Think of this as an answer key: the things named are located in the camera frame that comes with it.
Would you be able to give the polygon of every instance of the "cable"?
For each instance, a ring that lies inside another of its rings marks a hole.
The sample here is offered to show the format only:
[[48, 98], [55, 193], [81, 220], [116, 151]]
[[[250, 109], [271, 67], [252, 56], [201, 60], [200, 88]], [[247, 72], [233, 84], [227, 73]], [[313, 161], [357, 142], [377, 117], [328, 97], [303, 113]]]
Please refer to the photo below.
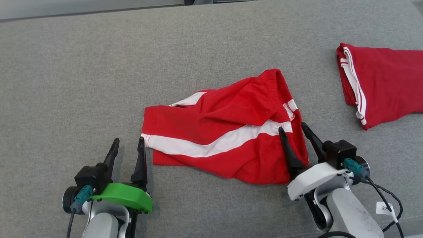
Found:
[[334, 237], [334, 236], [342, 236], [342, 237], [347, 237], [347, 238], [356, 238], [355, 236], [351, 235], [350, 233], [346, 233], [343, 231], [332, 231], [332, 232], [328, 232], [326, 234], [323, 234], [321, 236], [319, 236], [318, 238], [328, 238], [328, 237]]
[[91, 221], [91, 211], [93, 210], [93, 202], [94, 200], [91, 200], [90, 214], [88, 215], [88, 223], [90, 223]]
[[[371, 185], [369, 182], [367, 182], [367, 181], [361, 181], [362, 183], [365, 183], [365, 184], [369, 184], [369, 185]], [[400, 201], [400, 199], [397, 197], [397, 196], [395, 196], [395, 194], [394, 193], [392, 193], [391, 191], [389, 191], [389, 190], [387, 190], [386, 188], [384, 188], [384, 187], [382, 187], [382, 186], [379, 186], [379, 185], [377, 185], [377, 184], [375, 184], [376, 185], [376, 187], [378, 187], [378, 188], [380, 188], [380, 189], [382, 189], [384, 192], [386, 192], [386, 193], [388, 193], [388, 194], [390, 194], [397, 202], [398, 202], [398, 205], [399, 205], [399, 213], [398, 213], [398, 216], [397, 216], [397, 220], [398, 219], [400, 219], [401, 218], [401, 215], [402, 215], [402, 212], [403, 212], [403, 207], [402, 207], [402, 203], [401, 203], [401, 201]], [[383, 232], [385, 232], [385, 231], [387, 231], [391, 226], [393, 226], [395, 224], [395, 221], [392, 221], [391, 223], [389, 223], [389, 225], [387, 225], [385, 228], [383, 228]]]
[[69, 220], [69, 226], [68, 226], [68, 234], [66, 235], [66, 238], [71, 237], [71, 229], [72, 229], [72, 223], [74, 222], [74, 216], [75, 216], [75, 209], [72, 209], [71, 219]]
[[369, 176], [366, 176], [367, 181], [370, 183], [370, 185], [372, 185], [374, 187], [374, 189], [376, 189], [376, 192], [379, 194], [379, 196], [382, 198], [383, 202], [385, 203], [386, 207], [388, 208], [388, 210], [391, 212], [392, 217], [394, 218], [394, 222], [397, 224], [398, 227], [398, 231], [399, 231], [399, 235], [400, 238], [404, 238], [404, 234], [402, 233], [402, 229], [401, 226], [398, 223], [397, 218], [395, 217], [395, 213], [392, 211], [391, 206], [389, 206], [388, 201], [386, 201], [385, 196], [383, 196], [382, 192], [377, 188], [376, 184], [373, 183], [373, 181], [370, 179]]

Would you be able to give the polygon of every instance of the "gray fabric surface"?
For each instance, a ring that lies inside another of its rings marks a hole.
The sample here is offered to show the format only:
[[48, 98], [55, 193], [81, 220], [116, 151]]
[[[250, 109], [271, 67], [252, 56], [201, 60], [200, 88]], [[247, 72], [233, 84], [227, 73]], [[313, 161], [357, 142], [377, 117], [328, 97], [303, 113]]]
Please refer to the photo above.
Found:
[[[342, 41], [423, 50], [422, 23], [406, 0], [270, 0], [0, 24], [0, 237], [64, 237], [63, 192], [82, 166], [104, 159], [115, 137], [113, 178], [129, 181], [146, 106], [270, 68], [282, 70], [322, 140], [356, 145], [373, 180], [401, 198], [404, 233], [423, 233], [423, 116], [364, 131], [344, 102], [335, 54]], [[152, 166], [151, 151], [148, 172], [154, 211], [139, 217], [138, 237], [319, 235], [306, 203], [291, 202], [285, 185]], [[376, 192], [353, 190], [374, 214]], [[72, 237], [85, 222], [75, 217]], [[398, 237], [396, 228], [386, 237]]]
[[419, 12], [423, 15], [423, 1], [413, 2]]

